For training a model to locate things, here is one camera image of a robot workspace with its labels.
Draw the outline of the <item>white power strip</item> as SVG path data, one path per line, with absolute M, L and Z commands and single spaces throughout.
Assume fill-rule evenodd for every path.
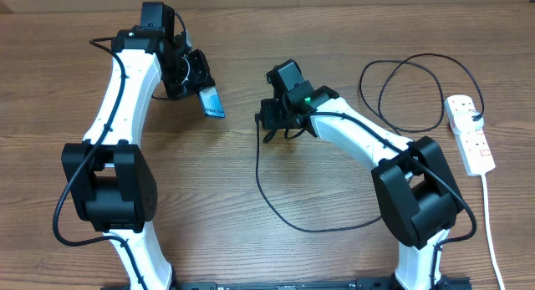
M 467 95 L 452 95 L 448 97 L 445 102 L 445 108 L 449 123 L 451 115 L 456 112 L 478 112 L 473 100 Z M 496 165 L 483 128 L 467 134 L 454 134 L 454 136 L 468 176 L 483 176 L 495 169 Z

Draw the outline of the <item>white charger adapter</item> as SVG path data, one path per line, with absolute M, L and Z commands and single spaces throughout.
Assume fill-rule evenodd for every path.
M 450 125 L 455 135 L 467 134 L 481 129 L 484 119 L 479 112 L 461 111 L 451 115 Z

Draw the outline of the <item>Galaxy smartphone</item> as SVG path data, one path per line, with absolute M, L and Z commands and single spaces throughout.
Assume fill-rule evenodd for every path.
M 205 116 L 218 119 L 226 117 L 215 86 L 202 89 L 198 93 L 198 98 Z

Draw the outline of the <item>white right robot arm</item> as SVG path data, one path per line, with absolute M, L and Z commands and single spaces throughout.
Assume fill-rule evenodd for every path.
M 359 277 L 357 289 L 470 289 L 467 277 L 440 272 L 442 248 L 476 233 L 476 218 L 461 196 L 436 141 L 391 133 L 356 112 L 338 92 L 315 89 L 289 59 L 266 74 L 273 97 L 255 116 L 267 143 L 296 129 L 327 140 L 371 172 L 380 218 L 398 240 L 398 263 L 388 277 Z

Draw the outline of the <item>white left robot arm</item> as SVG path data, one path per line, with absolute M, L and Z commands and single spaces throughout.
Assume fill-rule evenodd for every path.
M 109 241 L 129 276 L 128 289 L 178 289 L 153 219 L 157 184 L 140 149 L 155 88 L 165 101 L 196 96 L 205 116 L 222 119 L 215 80 L 205 54 L 192 47 L 181 16 L 163 2 L 144 2 L 140 23 L 90 44 L 112 57 L 112 73 L 99 113 L 79 143 L 61 155 L 67 184 L 55 207 L 52 229 L 68 247 Z

